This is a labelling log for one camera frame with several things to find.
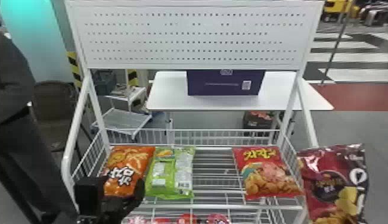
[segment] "crosswalk stripe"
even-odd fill
[[[308,61],[327,62],[331,53],[311,53]],[[388,63],[388,53],[337,53],[334,55],[333,62],[381,62]]]
[[[315,38],[338,38],[338,33],[316,33]],[[342,39],[352,39],[351,36],[343,34]]]
[[[335,41],[315,41],[312,44],[312,48],[334,48],[336,45]],[[369,43],[352,41],[352,42],[340,42],[339,48],[377,48]]]
[[[388,69],[329,69],[327,75],[335,82],[388,82]]]
[[[382,39],[388,41],[388,34],[387,33],[370,33],[370,35],[378,37],[378,38],[382,38]]]

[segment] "barcode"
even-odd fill
[[[178,183],[179,188],[190,188],[190,183]]]
[[[250,90],[251,89],[251,80],[243,81],[243,90]]]

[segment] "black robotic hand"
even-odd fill
[[[80,209],[78,224],[120,224],[132,210],[138,207],[145,194],[142,179],[136,183],[130,197],[105,197],[103,185],[107,177],[80,179],[75,185],[76,202]]]

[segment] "person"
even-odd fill
[[[56,217],[76,216],[59,168],[41,139],[27,103],[35,80],[23,54],[0,32],[0,164],[24,198]]]

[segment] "white wire rack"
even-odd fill
[[[285,217],[290,217],[290,212],[303,211],[300,198],[273,197],[256,201],[245,199],[243,180],[231,148],[268,144],[273,142],[273,136],[278,130],[142,129],[134,140],[124,133],[128,129],[107,132],[111,145],[197,147],[193,161],[195,197],[190,200],[145,197],[141,206],[131,215],[154,220],[160,217],[176,219],[184,213],[191,213],[205,219],[211,213],[222,213],[233,223],[272,224],[285,223]],[[167,135],[173,136],[172,142]],[[73,181],[76,182],[83,176],[97,176],[107,159],[107,151],[109,149],[98,133],[72,172]],[[288,143],[281,149],[281,154],[302,187],[294,148]]]
[[[297,184],[302,186],[295,150],[286,133],[298,95],[309,141],[312,146],[318,145],[302,76],[322,5],[321,1],[66,0],[84,75],[61,165],[71,198],[75,200],[73,186],[78,179],[95,176],[102,169],[112,145],[195,145],[195,198],[163,201],[148,197],[134,213],[153,220],[183,213],[204,218],[212,211],[224,213],[233,223],[303,223],[307,212],[301,198],[244,199],[231,147],[276,143]],[[104,68],[273,69],[297,73],[280,132],[143,129],[133,139],[128,138],[131,129],[106,128],[89,70]],[[98,133],[82,161],[72,167],[88,96]]]

